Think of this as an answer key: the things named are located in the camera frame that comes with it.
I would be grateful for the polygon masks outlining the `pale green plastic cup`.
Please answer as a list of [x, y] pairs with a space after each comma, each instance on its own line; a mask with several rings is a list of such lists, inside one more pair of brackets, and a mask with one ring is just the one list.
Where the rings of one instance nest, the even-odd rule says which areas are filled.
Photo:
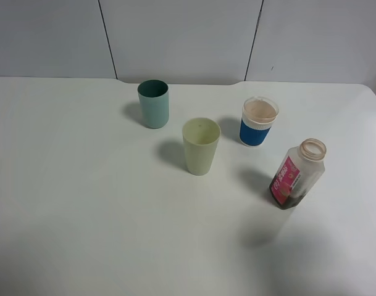
[[183, 125], [185, 162], [192, 175], [209, 172], [220, 135], [220, 126], [209, 118], [193, 118]]

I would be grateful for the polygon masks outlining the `plastic drink bottle pink label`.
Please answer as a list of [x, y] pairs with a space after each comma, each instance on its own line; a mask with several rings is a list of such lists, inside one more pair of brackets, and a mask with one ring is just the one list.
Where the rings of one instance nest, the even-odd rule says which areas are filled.
[[325, 171], [325, 144], [315, 138], [304, 140], [288, 149], [270, 186], [278, 206], [289, 209], [297, 206]]

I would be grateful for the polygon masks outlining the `clear cup with blue sleeve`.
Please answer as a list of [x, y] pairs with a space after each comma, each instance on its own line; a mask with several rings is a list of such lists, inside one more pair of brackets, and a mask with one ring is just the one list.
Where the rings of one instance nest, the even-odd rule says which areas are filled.
[[261, 145], [278, 114], [278, 105], [266, 97], [256, 96], [247, 99], [241, 114], [241, 142], [249, 147]]

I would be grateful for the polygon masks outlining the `teal plastic cup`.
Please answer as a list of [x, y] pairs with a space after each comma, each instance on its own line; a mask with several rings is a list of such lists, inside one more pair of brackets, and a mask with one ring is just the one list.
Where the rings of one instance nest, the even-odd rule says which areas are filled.
[[139, 84], [138, 97], [146, 126], [158, 129], [169, 120], [169, 86], [161, 80], [147, 80]]

